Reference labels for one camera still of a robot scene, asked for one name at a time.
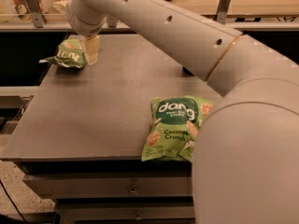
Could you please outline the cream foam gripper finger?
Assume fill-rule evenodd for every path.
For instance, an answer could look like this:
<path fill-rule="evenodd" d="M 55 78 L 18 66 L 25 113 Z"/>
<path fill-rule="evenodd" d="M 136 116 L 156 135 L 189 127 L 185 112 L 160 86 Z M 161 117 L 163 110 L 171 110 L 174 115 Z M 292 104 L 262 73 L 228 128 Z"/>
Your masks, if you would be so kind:
<path fill-rule="evenodd" d="M 95 63 L 98 60 L 100 39 L 98 35 L 94 35 L 84 39 L 85 55 L 88 64 Z"/>

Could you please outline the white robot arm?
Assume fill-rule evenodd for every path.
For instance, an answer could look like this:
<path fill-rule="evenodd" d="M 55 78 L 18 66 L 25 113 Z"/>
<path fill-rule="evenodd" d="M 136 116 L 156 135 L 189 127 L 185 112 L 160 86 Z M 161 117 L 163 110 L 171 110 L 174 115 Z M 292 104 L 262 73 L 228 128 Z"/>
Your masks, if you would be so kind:
<path fill-rule="evenodd" d="M 164 0 L 68 0 L 81 35 L 111 15 L 221 95 L 194 149 L 196 224 L 299 224 L 299 66 Z"/>

